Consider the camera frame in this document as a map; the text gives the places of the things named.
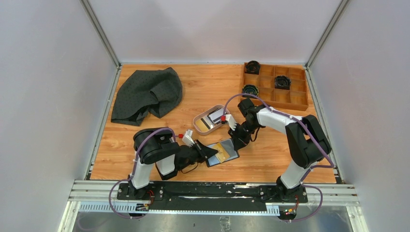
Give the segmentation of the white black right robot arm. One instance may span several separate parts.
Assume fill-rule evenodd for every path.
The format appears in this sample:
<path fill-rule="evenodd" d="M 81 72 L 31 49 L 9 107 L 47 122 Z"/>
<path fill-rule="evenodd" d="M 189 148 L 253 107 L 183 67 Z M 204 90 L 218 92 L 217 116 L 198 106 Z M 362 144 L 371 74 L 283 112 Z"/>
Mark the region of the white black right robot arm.
<path fill-rule="evenodd" d="M 334 168 L 329 157 L 332 151 L 318 119 L 314 115 L 294 116 L 279 111 L 266 103 L 259 106 L 250 98 L 238 104 L 244 122 L 239 124 L 226 109 L 221 117 L 222 123 L 230 127 L 228 134 L 236 151 L 246 147 L 261 128 L 272 128 L 283 133 L 288 141 L 291 162 L 286 171 L 276 181 L 276 195 L 279 200 L 288 202 L 302 186 L 311 170 L 323 168 L 319 162 L 328 161 L 328 168 Z"/>

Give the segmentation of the black leather card holder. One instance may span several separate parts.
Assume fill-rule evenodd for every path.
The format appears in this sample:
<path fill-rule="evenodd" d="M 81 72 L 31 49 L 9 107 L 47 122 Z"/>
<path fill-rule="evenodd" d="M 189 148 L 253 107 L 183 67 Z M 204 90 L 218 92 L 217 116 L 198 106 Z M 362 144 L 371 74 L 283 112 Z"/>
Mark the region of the black leather card holder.
<path fill-rule="evenodd" d="M 220 141 L 219 143 L 222 144 L 222 146 L 226 149 L 226 151 L 227 151 L 227 152 L 229 153 L 229 155 L 230 155 L 230 157 L 228 158 L 228 160 L 225 161 L 225 162 L 228 162 L 228 161 L 234 160 L 234 159 L 236 159 L 236 158 L 239 158 L 239 153 L 234 150 L 234 145 L 233 145 L 233 142 L 232 142 L 231 139 L 227 139 L 227 140 L 224 140 L 224 141 Z M 216 165 L 219 165 L 219 164 L 222 164 L 222 163 L 220 163 L 220 162 L 217 160 L 217 158 L 216 158 L 215 155 L 212 156 L 212 157 L 210 157 L 210 158 L 206 161 L 207 167 L 216 166 Z"/>

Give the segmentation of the pink oval plastic tray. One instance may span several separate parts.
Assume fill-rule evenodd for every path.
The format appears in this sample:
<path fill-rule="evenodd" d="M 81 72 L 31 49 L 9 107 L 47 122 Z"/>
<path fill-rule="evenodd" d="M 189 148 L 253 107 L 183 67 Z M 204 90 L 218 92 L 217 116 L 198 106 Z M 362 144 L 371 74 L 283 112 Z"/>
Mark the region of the pink oval plastic tray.
<path fill-rule="evenodd" d="M 217 104 L 195 116 L 193 126 L 200 135 L 208 135 L 222 126 L 221 116 L 224 106 Z"/>

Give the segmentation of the thin white card stack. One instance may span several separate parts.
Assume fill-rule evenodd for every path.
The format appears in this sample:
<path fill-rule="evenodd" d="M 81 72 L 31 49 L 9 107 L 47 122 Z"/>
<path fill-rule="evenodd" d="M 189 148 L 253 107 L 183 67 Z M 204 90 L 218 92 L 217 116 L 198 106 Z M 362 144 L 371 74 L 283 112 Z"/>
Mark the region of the thin white card stack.
<path fill-rule="evenodd" d="M 221 117 L 223 116 L 224 109 L 217 108 L 206 115 L 206 118 L 214 125 L 221 122 Z"/>

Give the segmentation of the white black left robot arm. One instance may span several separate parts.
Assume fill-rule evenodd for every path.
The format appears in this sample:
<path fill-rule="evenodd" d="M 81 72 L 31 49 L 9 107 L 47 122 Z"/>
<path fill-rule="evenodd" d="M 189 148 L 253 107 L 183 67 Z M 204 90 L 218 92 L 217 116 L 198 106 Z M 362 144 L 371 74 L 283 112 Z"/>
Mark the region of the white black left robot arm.
<path fill-rule="evenodd" d="M 176 135 L 169 127 L 144 129 L 137 132 L 133 140 L 135 159 L 128 182 L 129 192 L 137 200 L 148 194 L 153 167 L 157 168 L 162 180 L 168 180 L 188 166 L 203 163 L 219 152 L 192 139 L 192 130 Z"/>

